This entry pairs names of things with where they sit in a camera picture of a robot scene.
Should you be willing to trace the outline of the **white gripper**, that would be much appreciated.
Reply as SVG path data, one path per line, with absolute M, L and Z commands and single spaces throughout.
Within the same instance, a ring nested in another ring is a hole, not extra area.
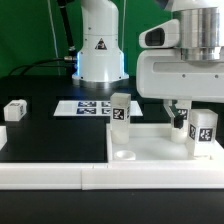
M 215 25 L 172 19 L 141 33 L 139 45 L 137 91 L 169 99 L 163 106 L 173 128 L 184 124 L 175 100 L 224 102 L 224 36 Z

